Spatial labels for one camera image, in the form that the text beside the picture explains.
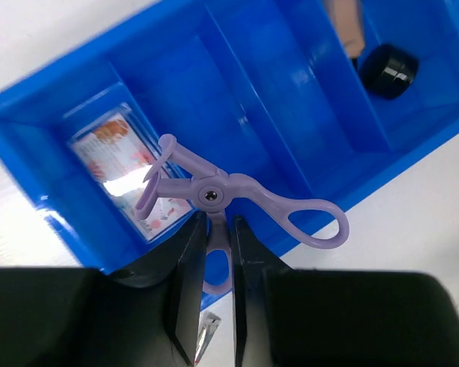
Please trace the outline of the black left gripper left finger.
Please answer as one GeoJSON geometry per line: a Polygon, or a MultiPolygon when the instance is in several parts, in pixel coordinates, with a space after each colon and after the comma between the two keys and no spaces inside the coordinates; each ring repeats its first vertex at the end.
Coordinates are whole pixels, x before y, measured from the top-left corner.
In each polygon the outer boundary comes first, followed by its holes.
{"type": "Polygon", "coordinates": [[[0,268],[0,366],[192,366],[207,218],[111,274],[0,268]]]}

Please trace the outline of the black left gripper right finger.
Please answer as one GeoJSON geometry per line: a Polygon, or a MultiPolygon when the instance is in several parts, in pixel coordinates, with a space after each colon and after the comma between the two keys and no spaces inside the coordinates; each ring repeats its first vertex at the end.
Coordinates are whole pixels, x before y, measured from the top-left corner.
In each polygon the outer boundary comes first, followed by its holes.
{"type": "Polygon", "coordinates": [[[293,269],[241,216],[231,235],[237,366],[459,366],[459,316],[431,275],[293,269]]]}

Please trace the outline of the purple eyelash curler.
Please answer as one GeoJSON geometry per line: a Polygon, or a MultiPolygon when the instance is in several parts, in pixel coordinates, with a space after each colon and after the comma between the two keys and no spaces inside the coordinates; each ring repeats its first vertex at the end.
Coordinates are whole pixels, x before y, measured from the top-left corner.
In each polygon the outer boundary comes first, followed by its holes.
{"type": "Polygon", "coordinates": [[[337,248],[349,237],[350,226],[345,212],[330,201],[294,200],[274,194],[248,175],[228,174],[180,145],[171,134],[162,135],[158,143],[161,156],[145,175],[147,185],[134,206],[135,218],[147,219],[159,198],[191,201],[210,220],[207,254],[224,252],[229,272],[233,271],[233,260],[225,208],[236,198],[251,200],[291,237],[312,248],[337,248]],[[318,239],[290,221],[292,213],[307,210],[332,215],[338,223],[337,234],[329,239],[318,239]]]}

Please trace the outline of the clear false eyelash box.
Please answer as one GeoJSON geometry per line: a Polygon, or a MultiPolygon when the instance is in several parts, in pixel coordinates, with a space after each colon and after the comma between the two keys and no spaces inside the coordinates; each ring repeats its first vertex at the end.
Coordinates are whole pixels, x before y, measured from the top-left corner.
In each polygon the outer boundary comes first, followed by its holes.
{"type": "Polygon", "coordinates": [[[135,218],[135,204],[147,185],[145,175],[158,153],[134,129],[134,121],[132,109],[123,103],[81,128],[68,145],[116,208],[151,242],[193,207],[186,200],[159,198],[147,219],[135,218]]]}

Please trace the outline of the clear silver tweezers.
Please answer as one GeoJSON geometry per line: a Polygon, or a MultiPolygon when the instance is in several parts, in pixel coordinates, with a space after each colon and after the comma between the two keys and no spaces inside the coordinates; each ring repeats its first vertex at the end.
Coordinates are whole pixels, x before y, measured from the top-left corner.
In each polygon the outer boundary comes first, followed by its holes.
{"type": "Polygon", "coordinates": [[[215,332],[221,323],[221,318],[215,313],[205,311],[200,319],[200,327],[197,336],[194,364],[198,365],[206,352],[215,332]]]}

